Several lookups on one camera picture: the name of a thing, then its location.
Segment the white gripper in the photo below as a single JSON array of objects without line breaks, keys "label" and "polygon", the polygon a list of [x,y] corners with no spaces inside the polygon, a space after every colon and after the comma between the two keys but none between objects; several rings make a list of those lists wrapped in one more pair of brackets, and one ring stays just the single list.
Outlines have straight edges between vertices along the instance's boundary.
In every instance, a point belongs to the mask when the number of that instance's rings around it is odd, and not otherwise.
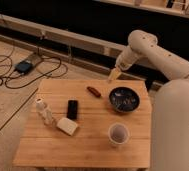
[{"label": "white gripper", "polygon": [[130,46],[124,48],[116,59],[115,68],[113,68],[108,76],[108,81],[111,82],[116,80],[120,75],[121,71],[128,70],[135,62],[137,62],[142,55]]}]

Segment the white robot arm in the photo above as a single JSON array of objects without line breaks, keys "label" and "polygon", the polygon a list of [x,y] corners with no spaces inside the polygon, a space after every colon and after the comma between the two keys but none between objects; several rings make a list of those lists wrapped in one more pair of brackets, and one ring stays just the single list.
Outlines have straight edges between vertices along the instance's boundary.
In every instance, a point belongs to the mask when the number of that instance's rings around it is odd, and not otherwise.
[{"label": "white robot arm", "polygon": [[189,61],[160,47],[155,35],[134,30],[109,78],[117,79],[141,58],[168,79],[153,102],[150,171],[189,171]]}]

